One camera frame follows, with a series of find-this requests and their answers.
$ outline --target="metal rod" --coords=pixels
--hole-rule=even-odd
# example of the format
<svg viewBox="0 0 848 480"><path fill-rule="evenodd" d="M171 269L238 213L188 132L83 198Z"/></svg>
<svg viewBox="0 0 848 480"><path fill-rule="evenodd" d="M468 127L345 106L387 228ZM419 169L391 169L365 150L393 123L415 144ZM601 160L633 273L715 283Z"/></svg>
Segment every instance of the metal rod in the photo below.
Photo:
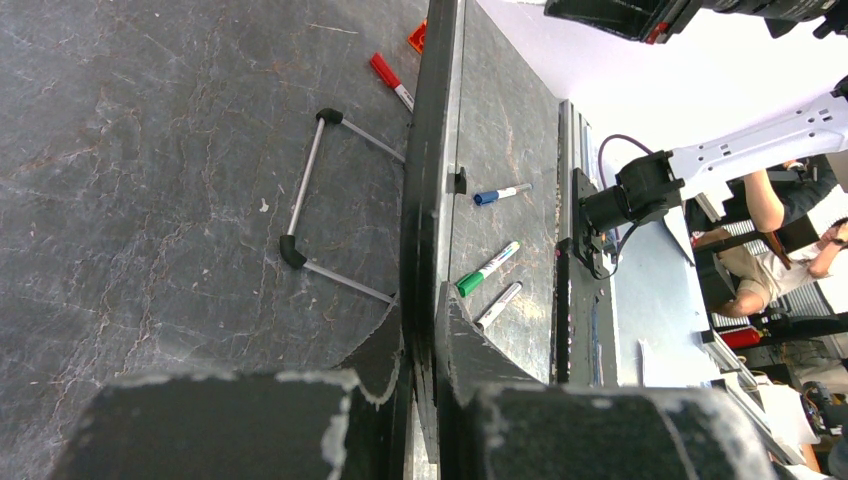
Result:
<svg viewBox="0 0 848 480"><path fill-rule="evenodd" d="M309 176L312 174L312 167L315 166L315 157L318 155L318 144L321 143L321 135L324 133L324 119L318 119L318 130L315 131L315 140L312 141L312 150L309 151L309 160L306 161L306 170L303 172L303 181L300 182L300 191L297 192L297 200L294 202L294 212L292 220L289 223L289 231L287 235L294 235L294 229L297 227L297 219L300 217L300 209L303 208L303 198L306 197L306 187L309 185Z"/></svg>
<svg viewBox="0 0 848 480"><path fill-rule="evenodd" d="M323 276L329 278L330 280L334 280L338 283L347 285L348 287L355 288L362 293L366 293L368 295L371 295L372 297L374 297L378 300L382 300L382 301L389 303L389 304L394 302L392 297L386 295L385 293L380 293L377 290L374 290L373 288L366 287L365 285L363 285L359 282L354 282L353 280L351 280L347 277L343 277L343 276L341 276L337 273L331 272L331 271L327 270L326 268L321 268L318 265L315 265L314 263L312 263L310 261L307 261L306 264L303 265L303 266L304 266L304 268L312 270L313 272L315 272L319 275L323 275Z"/></svg>
<svg viewBox="0 0 848 480"><path fill-rule="evenodd" d="M349 129L353 130L353 132L354 132L354 133L358 134L360 137L364 138L365 140L368 140L369 142L373 143L374 145L376 145L376 146L380 147L381 149L385 150L385 151L386 151L386 152L388 152L391 156L393 156L393 157L395 157L396 159L400 160L400 162L401 162L401 163L406 163L406 159L405 159L405 158L403 158L403 156L401 156L401 154L399 154L399 153L397 153L396 151L394 151L394 150L392 150L391 148L389 148L389 146L388 146L388 145L386 145L385 143L383 143L383 142L381 142L381 141L377 140L376 138L372 137L371 135L369 135L369 134L365 133L365 131L363 131L361 128L359 128L359 127L357 127L356 125L354 125L354 124L352 124L352 123L348 122L346 119L342 119L342 125L344 125L344 126L346 126L347 128L349 128Z"/></svg>

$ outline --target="marker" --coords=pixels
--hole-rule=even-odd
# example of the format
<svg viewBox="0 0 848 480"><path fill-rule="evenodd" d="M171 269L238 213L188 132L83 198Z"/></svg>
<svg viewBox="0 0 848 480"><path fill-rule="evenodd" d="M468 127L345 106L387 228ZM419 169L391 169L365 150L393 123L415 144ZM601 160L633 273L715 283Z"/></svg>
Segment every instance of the marker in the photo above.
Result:
<svg viewBox="0 0 848 480"><path fill-rule="evenodd" d="M514 195L518 195L519 193L525 190L532 190L533 185L529 183L523 183L521 185L515 187L504 188L501 190L495 190L493 192L483 192L474 195L474 203L479 206L488 205L490 203L495 203L501 198L512 197Z"/></svg>
<svg viewBox="0 0 848 480"><path fill-rule="evenodd" d="M501 294L501 296L498 297L497 300L495 300L495 303L488 310L486 310L486 313L484 313L483 316L480 317L480 320L477 320L477 326L480 327L481 330L489 328L489 325L491 325L492 322L494 322L495 319L498 318L498 315L500 315L501 312L504 311L506 306L509 305L509 302L511 302L512 299L515 298L516 295L518 295L518 292L521 291L521 287L523 286L524 284L522 284L521 282L515 282L510 285L509 288L507 288L506 291Z"/></svg>
<svg viewBox="0 0 848 480"><path fill-rule="evenodd" d="M465 298L471 294L478 285L483 283L483 280L485 280L486 277L500 268L509 257L513 256L513 254L518 251L519 248L521 248L520 243L510 243L503 249L503 251L501 251L501 253L497 254L495 258L489 260L489 263L483 265L483 268L463 277L462 280L456 284L456 287L459 289L459 296Z"/></svg>
<svg viewBox="0 0 848 480"><path fill-rule="evenodd" d="M392 71L392 67L386 63L386 60L382 55L380 55L380 52L375 53L374 56L371 57L371 66L374 67L374 70L377 71L377 75L383 79L383 82L395 91L403 104L406 105L406 108L408 108L411 112L413 107L415 107L415 99L412 98L412 95L409 94L406 87L400 83L397 75L395 75L395 72Z"/></svg>

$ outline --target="blue marker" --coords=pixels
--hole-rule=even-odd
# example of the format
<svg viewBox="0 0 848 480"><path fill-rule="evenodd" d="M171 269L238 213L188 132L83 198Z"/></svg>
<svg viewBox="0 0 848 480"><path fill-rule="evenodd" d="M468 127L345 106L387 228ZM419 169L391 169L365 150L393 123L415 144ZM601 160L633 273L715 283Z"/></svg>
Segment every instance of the blue marker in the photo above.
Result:
<svg viewBox="0 0 848 480"><path fill-rule="evenodd" d="M529 183L524 183L515 187L504 188L501 190L495 190L493 192L483 192L474 195L474 203L477 205L488 205L490 203L495 203L501 198L511 197L513 195L518 195L519 193L525 190L531 190L533 185Z"/></svg>

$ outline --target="blue marker cap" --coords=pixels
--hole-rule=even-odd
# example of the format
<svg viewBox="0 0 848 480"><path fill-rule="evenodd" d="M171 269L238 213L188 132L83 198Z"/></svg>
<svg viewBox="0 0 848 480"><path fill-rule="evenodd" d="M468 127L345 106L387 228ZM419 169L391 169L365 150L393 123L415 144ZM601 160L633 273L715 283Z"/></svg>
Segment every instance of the blue marker cap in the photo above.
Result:
<svg viewBox="0 0 848 480"><path fill-rule="evenodd" d="M498 199L498 192L483 192L474 195L474 203L477 205L488 205Z"/></svg>

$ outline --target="green marker cap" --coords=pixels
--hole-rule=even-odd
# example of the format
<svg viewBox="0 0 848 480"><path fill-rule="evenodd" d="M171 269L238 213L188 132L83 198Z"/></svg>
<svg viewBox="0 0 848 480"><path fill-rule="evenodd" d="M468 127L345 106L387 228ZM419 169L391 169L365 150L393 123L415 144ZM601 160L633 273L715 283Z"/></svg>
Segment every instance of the green marker cap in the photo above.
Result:
<svg viewBox="0 0 848 480"><path fill-rule="evenodd" d="M466 275L465 278L456 284L456 288L459 289L459 296L465 298L470 295L478 285L483 283L483 279L483 274L480 272L474 272L470 275Z"/></svg>

